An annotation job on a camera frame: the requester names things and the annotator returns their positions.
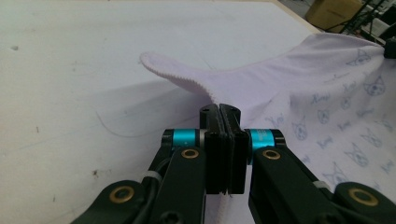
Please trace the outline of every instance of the black plastic part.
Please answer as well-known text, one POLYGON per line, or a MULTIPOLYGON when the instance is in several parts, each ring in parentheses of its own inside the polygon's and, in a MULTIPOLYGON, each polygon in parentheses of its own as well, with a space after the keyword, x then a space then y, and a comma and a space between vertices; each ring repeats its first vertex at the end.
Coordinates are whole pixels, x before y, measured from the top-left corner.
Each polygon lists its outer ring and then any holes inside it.
POLYGON ((384 57, 387 59, 396 59, 396 37, 387 40, 384 46, 384 57))
POLYGON ((263 147, 256 150, 253 160, 248 204, 256 223, 346 223, 288 153, 263 147), (279 158, 264 157, 266 150, 279 158))
POLYGON ((206 193, 225 193, 226 185, 226 132, 217 105, 207 105, 200 110, 200 129, 205 132, 206 193))
POLYGON ((92 205, 72 224, 108 224, 108 223, 131 223, 139 213, 140 207, 145 201, 145 190, 140 183, 123 180, 107 186, 92 205), (133 197, 124 203, 113 203, 110 200, 111 192, 119 187, 130 187, 134 190, 133 197))
POLYGON ((181 148, 174 152, 153 206, 149 223, 166 223, 166 219, 175 221, 181 218, 188 220, 189 224, 203 223, 205 161, 205 152, 198 147, 181 148), (185 149, 197 151, 197 157, 185 158, 183 156, 185 149))
POLYGON ((248 165, 249 135, 239 127, 241 111, 231 105, 219 105, 227 133, 226 175, 229 194, 243 194, 248 165))
MULTIPOLYGON (((337 185, 332 200, 378 223, 396 223, 396 205, 377 190, 363 184, 347 182, 337 185)), ((351 223, 359 223, 356 218, 351 219, 351 223)))

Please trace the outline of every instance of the white table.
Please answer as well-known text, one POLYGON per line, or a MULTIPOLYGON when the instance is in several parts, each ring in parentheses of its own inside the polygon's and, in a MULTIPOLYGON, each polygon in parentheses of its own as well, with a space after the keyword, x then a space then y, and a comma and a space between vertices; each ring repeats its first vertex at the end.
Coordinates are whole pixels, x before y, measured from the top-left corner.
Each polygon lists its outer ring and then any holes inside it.
POLYGON ((138 179, 164 129, 197 127, 209 100, 140 53, 228 69, 313 32, 275 2, 0 3, 0 223, 68 223, 105 186, 138 179))

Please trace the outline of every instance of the black cable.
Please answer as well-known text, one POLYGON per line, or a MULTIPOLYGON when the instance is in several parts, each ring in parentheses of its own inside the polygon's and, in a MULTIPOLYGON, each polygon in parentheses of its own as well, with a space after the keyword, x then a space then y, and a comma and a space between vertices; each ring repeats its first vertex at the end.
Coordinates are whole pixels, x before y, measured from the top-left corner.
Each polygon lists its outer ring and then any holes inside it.
POLYGON ((154 201, 160 186, 160 182, 154 177, 146 176, 144 179, 148 181, 146 203, 140 208, 139 214, 132 222, 133 224, 145 224, 149 221, 151 208, 154 205, 154 201))
MULTIPOLYGON (((169 165, 170 158, 161 161, 155 168, 155 172, 164 177, 166 169, 169 165)), ((152 207, 157 197, 158 190, 160 188, 160 181, 151 176, 146 176, 143 178, 142 183, 147 183, 146 185, 146 200, 145 204, 140 208, 139 214, 134 219, 133 224, 146 224, 149 221, 149 215, 151 214, 152 207)))

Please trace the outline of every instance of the fabric pattern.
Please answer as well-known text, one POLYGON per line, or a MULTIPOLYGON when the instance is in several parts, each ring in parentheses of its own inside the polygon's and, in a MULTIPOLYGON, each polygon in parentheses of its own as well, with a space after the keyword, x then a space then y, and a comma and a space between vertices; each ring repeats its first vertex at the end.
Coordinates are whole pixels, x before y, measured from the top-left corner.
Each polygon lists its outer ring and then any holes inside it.
POLYGON ((309 36, 290 52, 226 71, 153 52, 148 70, 242 111, 243 128, 279 129, 293 153, 332 189, 355 181, 396 201, 396 60, 355 37, 309 36))

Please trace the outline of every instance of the white surface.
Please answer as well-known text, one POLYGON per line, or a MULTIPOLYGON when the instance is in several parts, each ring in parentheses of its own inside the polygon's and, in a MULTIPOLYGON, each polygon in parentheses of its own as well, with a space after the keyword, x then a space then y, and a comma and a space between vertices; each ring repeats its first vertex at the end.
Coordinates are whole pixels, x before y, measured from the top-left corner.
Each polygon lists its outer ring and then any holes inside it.
POLYGON ((138 179, 165 128, 197 126, 208 99, 152 75, 141 52, 232 68, 309 34, 270 3, 0 4, 0 223, 68 223, 138 179))

